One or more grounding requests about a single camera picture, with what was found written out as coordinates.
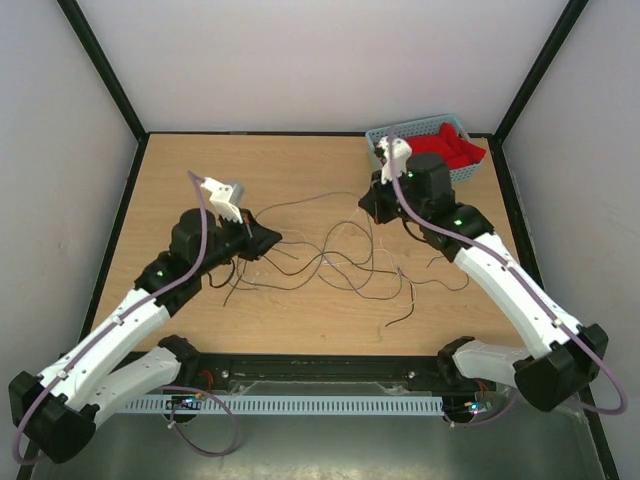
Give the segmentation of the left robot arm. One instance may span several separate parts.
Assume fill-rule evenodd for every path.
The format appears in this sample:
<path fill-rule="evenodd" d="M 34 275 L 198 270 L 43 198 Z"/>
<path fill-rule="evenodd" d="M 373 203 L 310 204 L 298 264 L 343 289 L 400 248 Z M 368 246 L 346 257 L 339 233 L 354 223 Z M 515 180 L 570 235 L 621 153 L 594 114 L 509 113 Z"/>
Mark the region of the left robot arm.
<path fill-rule="evenodd" d="M 161 388 L 195 394 L 200 354 L 183 337 L 165 337 L 138 360 L 123 361 L 200 292 L 204 275 L 236 259 L 257 260 L 281 239 L 247 209 L 239 221 L 216 218 L 208 210 L 184 212 L 171 231 L 168 250 L 144 268 L 91 334 L 39 374 L 21 372 L 10 382 L 18 437 L 28 437 L 60 464 L 135 399 Z"/>

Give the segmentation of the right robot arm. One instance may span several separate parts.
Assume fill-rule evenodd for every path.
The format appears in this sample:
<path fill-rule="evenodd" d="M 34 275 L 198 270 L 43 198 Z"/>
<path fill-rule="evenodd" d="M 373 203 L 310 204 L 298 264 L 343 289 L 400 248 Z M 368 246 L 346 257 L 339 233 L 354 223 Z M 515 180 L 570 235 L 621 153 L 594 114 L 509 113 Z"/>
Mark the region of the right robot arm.
<path fill-rule="evenodd" d="M 523 347 L 463 336 L 437 355 L 437 376 L 458 389 L 470 379 L 513 387 L 533 407 L 550 412 L 596 378 L 609 338 L 597 324 L 583 325 L 522 269 L 493 225 L 458 202 L 449 169 L 436 154 L 399 155 L 375 170 L 359 206 L 377 224 L 395 219 L 419 224 L 425 243 L 471 277 L 494 301 Z"/>

